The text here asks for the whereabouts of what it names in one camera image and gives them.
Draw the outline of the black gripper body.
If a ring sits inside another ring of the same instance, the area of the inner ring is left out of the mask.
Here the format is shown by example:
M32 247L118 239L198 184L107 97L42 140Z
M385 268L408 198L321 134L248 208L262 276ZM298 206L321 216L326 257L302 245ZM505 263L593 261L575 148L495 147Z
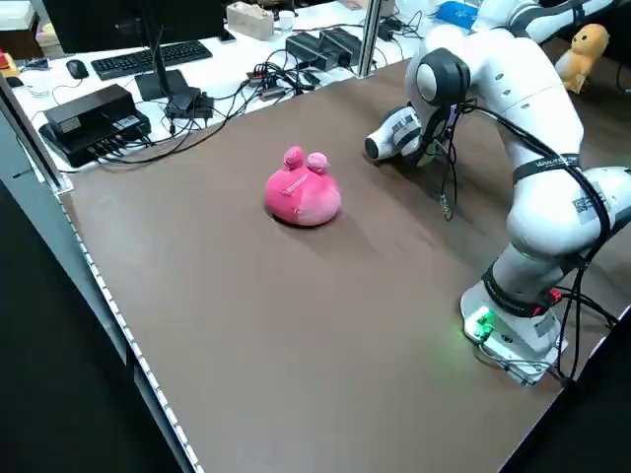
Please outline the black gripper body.
M456 156L453 135L456 127L458 105L444 105L437 108L430 116L426 132L430 134L430 141L425 150L426 157L437 157L441 153L450 152Z

